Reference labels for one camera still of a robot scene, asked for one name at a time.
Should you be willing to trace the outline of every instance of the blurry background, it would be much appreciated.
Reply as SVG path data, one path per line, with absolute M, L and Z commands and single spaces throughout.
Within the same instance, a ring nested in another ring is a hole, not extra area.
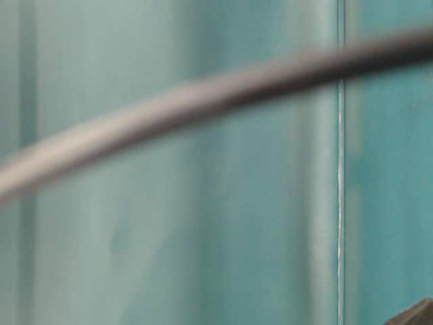
M 0 155 L 198 77 L 335 49 L 339 2 L 0 0 Z M 345 4 L 348 43 L 433 8 Z M 347 324 L 433 291 L 429 71 L 347 87 Z M 272 102 L 9 204 L 1 322 L 336 324 L 338 105 L 336 85 Z

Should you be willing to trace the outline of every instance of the dark object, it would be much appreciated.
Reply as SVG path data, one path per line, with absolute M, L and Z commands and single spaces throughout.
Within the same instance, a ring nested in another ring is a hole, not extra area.
M 251 104 L 433 59 L 433 28 L 343 49 L 271 62 L 197 82 L 35 144 L 0 169 L 0 204 L 25 190 L 171 131 Z
M 433 300 L 425 298 L 388 320 L 385 325 L 433 325 Z

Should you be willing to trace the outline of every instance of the turquoise surface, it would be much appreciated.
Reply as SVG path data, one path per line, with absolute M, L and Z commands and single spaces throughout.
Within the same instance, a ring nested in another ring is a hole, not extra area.
M 430 0 L 347 0 L 347 41 L 431 24 L 432 14 Z M 382 324 L 433 295 L 432 76 L 422 66 L 348 84 L 347 324 Z

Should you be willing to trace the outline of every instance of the teal wall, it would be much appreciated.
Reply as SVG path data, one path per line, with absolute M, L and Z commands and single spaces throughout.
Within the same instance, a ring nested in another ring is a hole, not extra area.
M 348 43 L 429 24 L 430 0 L 347 0 Z M 346 323 L 382 324 L 433 296 L 433 70 L 346 93 Z
M 337 45 L 336 0 L 1 0 L 0 155 Z M 4 324 L 335 324 L 336 87 L 90 167 L 0 218 Z

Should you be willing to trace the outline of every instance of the gray cable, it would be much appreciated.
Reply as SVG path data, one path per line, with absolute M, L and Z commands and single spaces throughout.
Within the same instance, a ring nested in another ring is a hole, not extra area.
M 433 28 L 425 28 L 339 53 L 271 62 L 186 85 L 24 149 L 0 169 L 0 204 L 50 179 L 181 127 L 339 79 L 432 58 Z

